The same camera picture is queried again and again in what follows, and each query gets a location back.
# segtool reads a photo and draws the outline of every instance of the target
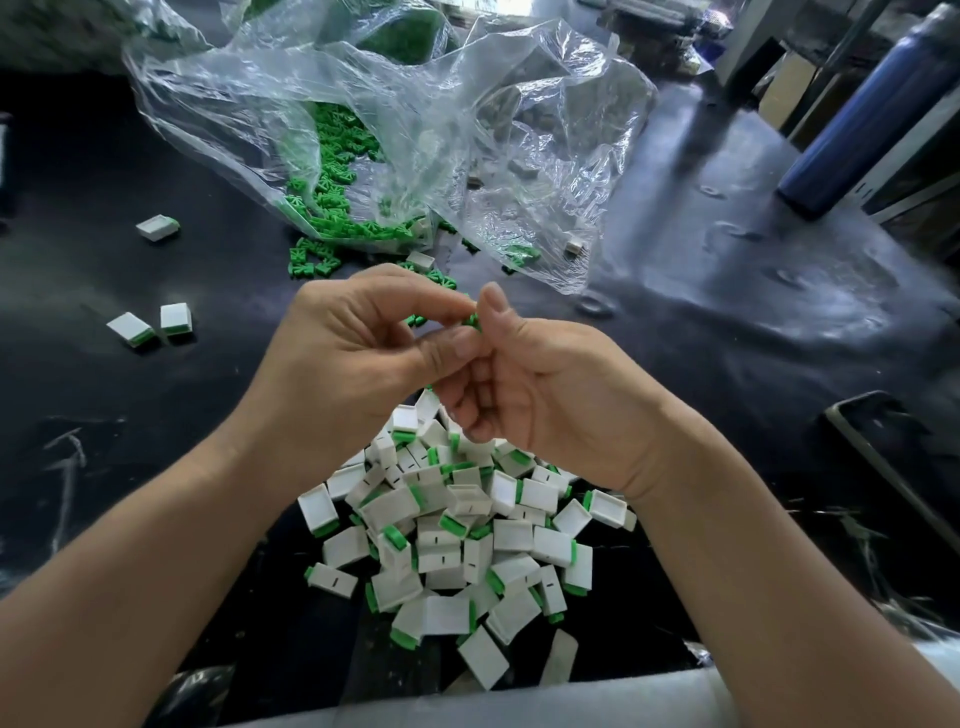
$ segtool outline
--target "fingernail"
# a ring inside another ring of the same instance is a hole
[[[503,289],[497,283],[489,283],[487,285],[487,303],[489,303],[490,308],[497,313],[503,313],[510,308],[510,302],[507,301],[507,294],[503,292]]]

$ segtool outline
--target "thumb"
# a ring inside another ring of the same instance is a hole
[[[450,376],[477,357],[483,336],[473,327],[433,331],[397,353],[397,370],[407,392]]]

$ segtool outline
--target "clear plastic bag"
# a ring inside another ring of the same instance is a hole
[[[316,236],[286,194],[292,178],[312,188],[322,174],[313,105],[346,106],[385,160],[350,190],[366,196],[358,209],[384,226],[433,210],[504,264],[564,293],[583,289],[606,201],[656,101],[639,70],[561,20],[500,30],[481,19],[457,48],[420,0],[222,10],[234,33],[222,48],[196,32],[128,46],[141,111],[165,138]],[[397,51],[384,29],[412,16],[430,42]],[[564,252],[571,241],[580,255]],[[396,251],[395,241],[342,242]]]

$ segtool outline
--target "left hand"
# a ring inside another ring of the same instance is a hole
[[[392,264],[305,283],[253,381],[208,443],[285,507],[364,447],[398,404],[483,348],[468,296]],[[421,338],[419,314],[445,327]]]

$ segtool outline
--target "bottle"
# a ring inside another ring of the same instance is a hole
[[[960,10],[941,3],[880,62],[780,180],[798,214],[829,212],[960,81]]]

